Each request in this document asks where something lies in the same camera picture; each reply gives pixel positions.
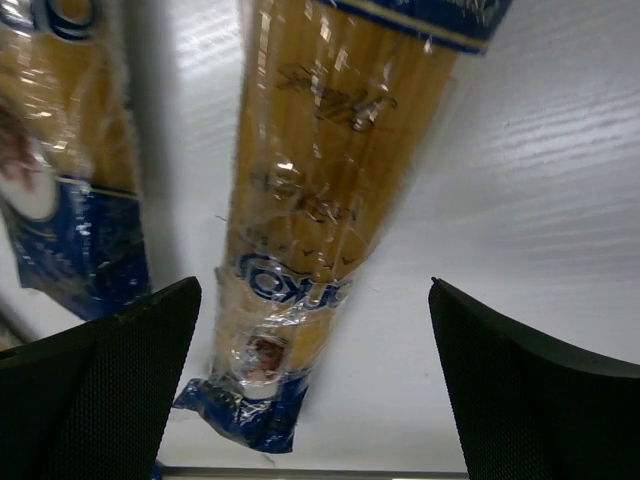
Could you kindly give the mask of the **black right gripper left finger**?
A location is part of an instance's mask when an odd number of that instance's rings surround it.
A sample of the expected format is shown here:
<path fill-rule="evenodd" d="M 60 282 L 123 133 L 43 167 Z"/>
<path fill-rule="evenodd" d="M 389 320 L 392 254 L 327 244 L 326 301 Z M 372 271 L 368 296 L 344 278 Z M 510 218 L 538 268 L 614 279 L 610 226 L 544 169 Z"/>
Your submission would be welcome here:
<path fill-rule="evenodd" d="M 151 478 L 201 297 L 185 278 L 3 351 L 2 478 Z"/>

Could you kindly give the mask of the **spaghetti bag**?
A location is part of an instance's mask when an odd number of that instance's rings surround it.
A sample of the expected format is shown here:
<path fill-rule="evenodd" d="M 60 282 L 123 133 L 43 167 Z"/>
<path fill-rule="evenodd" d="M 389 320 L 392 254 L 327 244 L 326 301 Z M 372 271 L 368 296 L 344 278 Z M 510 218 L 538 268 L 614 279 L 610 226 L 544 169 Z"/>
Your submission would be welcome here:
<path fill-rule="evenodd" d="M 1 5 L 1 212 L 20 284 L 84 320 L 151 290 L 115 1 Z"/>
<path fill-rule="evenodd" d="M 213 355 L 175 400 L 221 436 L 292 450 L 309 376 L 462 54 L 506 1 L 252 1 Z"/>

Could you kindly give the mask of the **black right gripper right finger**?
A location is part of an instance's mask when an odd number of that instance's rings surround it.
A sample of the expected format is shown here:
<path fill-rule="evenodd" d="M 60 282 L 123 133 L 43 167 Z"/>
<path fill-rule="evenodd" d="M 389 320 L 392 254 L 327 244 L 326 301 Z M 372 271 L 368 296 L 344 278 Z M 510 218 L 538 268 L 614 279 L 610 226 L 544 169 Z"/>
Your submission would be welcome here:
<path fill-rule="evenodd" d="M 429 309 L 470 478 L 638 478 L 638 365 L 533 329 L 442 279 Z"/>

